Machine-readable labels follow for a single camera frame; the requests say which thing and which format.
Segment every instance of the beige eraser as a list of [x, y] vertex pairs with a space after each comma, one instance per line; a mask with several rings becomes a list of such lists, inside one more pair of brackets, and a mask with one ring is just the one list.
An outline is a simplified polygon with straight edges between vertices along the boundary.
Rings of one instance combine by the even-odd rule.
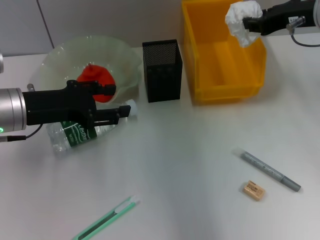
[[260, 201], [265, 194], [265, 190], [253, 181], [249, 181], [245, 185], [243, 191], [257, 201]]

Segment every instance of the red cloth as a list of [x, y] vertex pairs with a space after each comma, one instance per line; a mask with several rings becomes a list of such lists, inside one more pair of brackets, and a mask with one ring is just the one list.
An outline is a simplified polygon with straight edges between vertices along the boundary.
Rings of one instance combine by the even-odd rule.
[[[76, 79], [78, 82], [91, 82], [98, 81], [102, 86], [108, 84], [116, 84], [114, 78], [111, 76], [110, 72], [98, 65], [88, 64], [85, 67], [80, 76]], [[95, 95], [93, 96], [94, 100], [100, 103], [109, 102], [113, 96], [105, 96], [105, 95]]]

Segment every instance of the marker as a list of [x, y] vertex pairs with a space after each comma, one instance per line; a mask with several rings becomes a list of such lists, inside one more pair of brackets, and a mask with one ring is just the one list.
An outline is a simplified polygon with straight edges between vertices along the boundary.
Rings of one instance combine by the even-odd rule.
[[300, 190], [301, 186], [299, 184], [295, 183], [290, 178], [286, 177], [281, 172], [278, 172], [274, 168], [270, 167], [268, 164], [251, 155], [247, 151], [241, 148], [237, 148], [232, 150], [232, 153], [241, 158], [242, 160], [245, 160], [252, 166], [255, 166], [257, 169], [260, 169], [262, 172], [268, 174], [270, 177], [287, 186], [288, 188], [292, 189], [293, 191], [298, 192]]
[[117, 220], [121, 215], [125, 214], [140, 202], [137, 196], [130, 196], [125, 201], [120, 203], [106, 215], [88, 226], [85, 230], [80, 232], [72, 240], [88, 240], [103, 230], [105, 227]]

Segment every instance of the yellow plastic bin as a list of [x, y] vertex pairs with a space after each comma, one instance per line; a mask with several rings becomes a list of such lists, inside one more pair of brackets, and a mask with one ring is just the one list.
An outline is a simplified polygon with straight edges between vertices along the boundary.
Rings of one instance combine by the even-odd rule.
[[242, 48], [225, 23], [237, 0], [185, 0], [184, 64], [198, 104], [235, 102], [254, 96], [264, 84], [267, 53], [259, 38]]

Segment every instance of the water bottle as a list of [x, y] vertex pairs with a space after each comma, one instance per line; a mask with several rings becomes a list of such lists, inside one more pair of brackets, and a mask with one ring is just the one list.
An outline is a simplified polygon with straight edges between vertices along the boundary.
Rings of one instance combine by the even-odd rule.
[[[137, 115], [137, 106], [135, 101], [132, 99], [123, 104], [111, 103], [108, 105], [108, 108], [113, 109], [123, 105], [131, 106], [129, 117]], [[53, 149], [57, 152], [61, 152], [92, 139], [106, 135], [112, 129], [118, 126], [120, 122], [123, 122], [123, 120], [123, 118], [120, 118], [117, 125], [95, 126], [94, 129], [83, 128], [80, 124], [74, 121], [63, 121], [49, 123], [47, 124], [46, 129]]]

